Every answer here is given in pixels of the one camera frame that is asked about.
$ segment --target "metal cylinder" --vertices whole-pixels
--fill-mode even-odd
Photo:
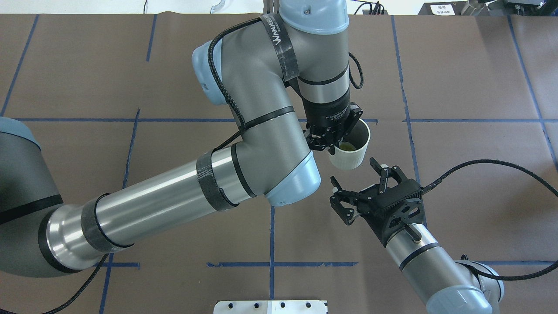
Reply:
[[[41,230],[46,234],[47,242],[47,246],[41,248],[43,256],[49,260],[51,254],[56,259],[50,261],[51,265],[63,272],[72,273],[91,267],[104,254],[95,250],[85,238],[81,226],[83,207],[64,205],[58,208]]]
[[[484,3],[479,3],[478,0],[467,0],[465,6],[461,10],[461,15],[478,15],[484,8]]]
[[[214,153],[212,164],[225,194],[232,202],[250,198],[246,193],[242,195],[238,177],[238,184],[234,184],[236,172],[230,148],[224,150],[228,152]],[[198,183],[195,161],[103,197],[97,203],[100,228],[120,246],[214,212]]]
[[[429,314],[490,314],[492,307],[479,289],[478,281],[464,272],[421,224],[409,225],[388,241],[386,249],[399,265]]]

